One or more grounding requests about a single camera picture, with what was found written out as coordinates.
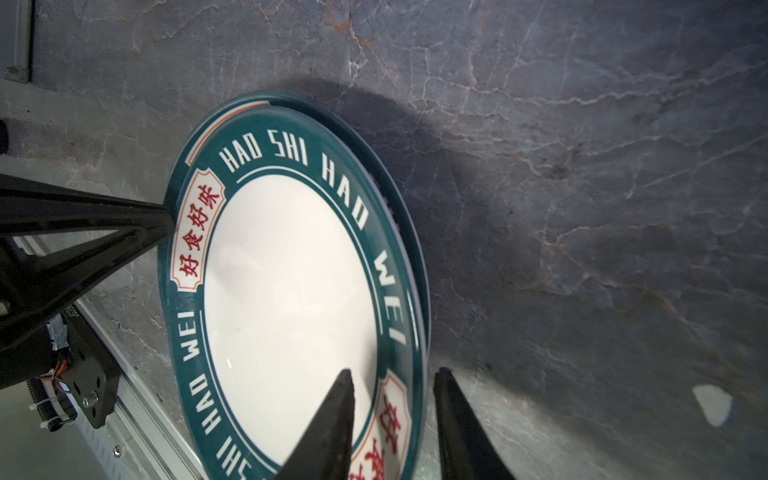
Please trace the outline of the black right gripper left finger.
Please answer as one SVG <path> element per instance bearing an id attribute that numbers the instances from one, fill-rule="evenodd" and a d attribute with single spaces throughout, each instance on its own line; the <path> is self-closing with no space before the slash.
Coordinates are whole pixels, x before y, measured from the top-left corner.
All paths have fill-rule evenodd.
<path id="1" fill-rule="evenodd" d="M 343 369 L 274 479 L 347 479 L 354 409 L 351 371 Z"/>

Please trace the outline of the green rim plate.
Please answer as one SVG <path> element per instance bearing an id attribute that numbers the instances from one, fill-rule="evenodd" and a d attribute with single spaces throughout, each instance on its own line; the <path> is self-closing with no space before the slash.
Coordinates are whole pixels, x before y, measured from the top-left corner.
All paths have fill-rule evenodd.
<path id="1" fill-rule="evenodd" d="M 212 479 L 271 479 L 351 371 L 350 479 L 413 476 L 428 347 L 400 229 L 318 121 L 264 105 L 192 150 L 159 286 L 182 410 Z"/>
<path id="2" fill-rule="evenodd" d="M 256 91 L 234 97 L 218 105 L 198 123 L 185 142 L 171 170 L 163 204 L 168 208 L 173 208 L 176 205 L 182 190 L 182 184 L 191 168 L 192 150 L 203 140 L 204 134 L 218 117 L 231 110 L 256 108 L 264 105 L 287 107 L 318 121 L 346 144 L 365 167 L 371 178 L 375 180 L 388 203 L 395 223 L 400 229 L 401 238 L 411 263 L 420 296 L 425 344 L 427 347 L 430 347 L 432 345 L 432 311 L 426 263 L 417 230 L 403 196 L 398 190 L 389 170 L 374 149 L 353 127 L 318 103 L 302 96 L 285 92 Z"/>

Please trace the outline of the aluminium frame rail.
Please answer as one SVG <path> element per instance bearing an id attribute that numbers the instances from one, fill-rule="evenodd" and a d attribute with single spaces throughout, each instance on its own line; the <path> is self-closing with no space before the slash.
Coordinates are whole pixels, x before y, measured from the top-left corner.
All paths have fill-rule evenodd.
<path id="1" fill-rule="evenodd" d="M 159 203 L 211 103 L 193 68 L 217 1 L 38 1 L 31 79 L 1 85 L 5 174 Z M 120 367 L 113 412 L 72 434 L 110 478 L 201 479 L 179 406 L 149 251 L 76 304 Z"/>

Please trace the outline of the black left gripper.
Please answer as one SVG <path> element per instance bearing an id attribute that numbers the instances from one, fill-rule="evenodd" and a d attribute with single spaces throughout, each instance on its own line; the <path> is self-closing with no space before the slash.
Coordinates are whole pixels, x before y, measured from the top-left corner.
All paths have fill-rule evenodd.
<path id="1" fill-rule="evenodd" d="M 1 387 L 27 387 L 42 429 L 106 425 L 122 370 L 71 304 L 174 230 L 162 204 L 1 177 Z"/>

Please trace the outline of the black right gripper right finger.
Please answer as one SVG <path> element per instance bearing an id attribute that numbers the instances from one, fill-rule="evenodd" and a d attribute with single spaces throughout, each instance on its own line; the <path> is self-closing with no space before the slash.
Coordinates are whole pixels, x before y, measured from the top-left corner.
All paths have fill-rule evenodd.
<path id="1" fill-rule="evenodd" d="M 437 371 L 433 392 L 442 478 L 513 480 L 449 368 Z"/>

